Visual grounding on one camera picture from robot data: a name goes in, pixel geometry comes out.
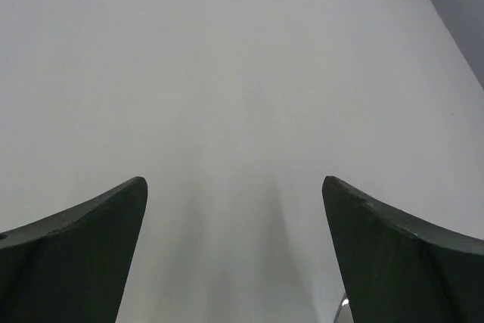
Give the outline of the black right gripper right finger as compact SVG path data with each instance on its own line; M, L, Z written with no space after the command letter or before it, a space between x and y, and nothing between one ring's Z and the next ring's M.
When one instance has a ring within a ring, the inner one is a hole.
M356 322L481 322L483 242L381 202L336 176L322 198Z

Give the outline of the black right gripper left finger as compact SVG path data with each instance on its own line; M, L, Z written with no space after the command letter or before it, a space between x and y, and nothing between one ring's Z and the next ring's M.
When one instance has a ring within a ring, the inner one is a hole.
M147 206L136 176L1 234L3 322L114 322Z

